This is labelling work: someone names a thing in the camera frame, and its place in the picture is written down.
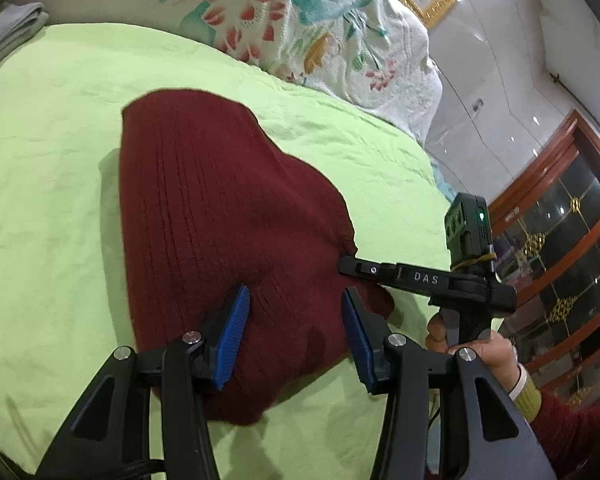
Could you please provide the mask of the yellow sleeved right forearm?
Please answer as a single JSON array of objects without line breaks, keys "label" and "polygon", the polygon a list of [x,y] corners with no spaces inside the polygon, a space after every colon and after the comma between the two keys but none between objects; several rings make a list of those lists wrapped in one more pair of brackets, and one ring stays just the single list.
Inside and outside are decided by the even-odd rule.
[{"label": "yellow sleeved right forearm", "polygon": [[575,411],[541,391],[523,366],[509,396],[527,419],[558,479],[600,480],[600,402]]}]

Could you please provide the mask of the person right hand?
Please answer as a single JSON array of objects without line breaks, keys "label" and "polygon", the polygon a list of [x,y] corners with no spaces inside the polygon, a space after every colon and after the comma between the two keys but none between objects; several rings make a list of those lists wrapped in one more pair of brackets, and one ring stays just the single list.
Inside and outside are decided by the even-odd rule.
[{"label": "person right hand", "polygon": [[[425,346],[428,350],[449,354],[460,350],[460,346],[451,347],[449,345],[446,339],[446,328],[440,314],[430,318],[427,330]],[[516,391],[522,373],[514,347],[508,339],[492,330],[488,339],[468,342],[465,347],[476,352],[476,355],[483,360],[483,363],[510,396]]]}]

